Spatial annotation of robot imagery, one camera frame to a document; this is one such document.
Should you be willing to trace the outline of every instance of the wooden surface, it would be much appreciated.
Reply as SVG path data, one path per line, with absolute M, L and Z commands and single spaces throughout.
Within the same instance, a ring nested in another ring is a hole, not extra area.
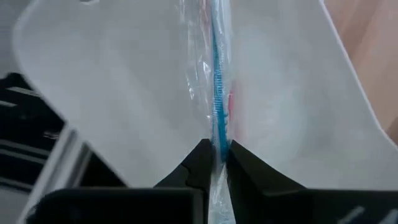
M 398 1 L 325 0 L 325 4 L 382 128 L 395 136 Z

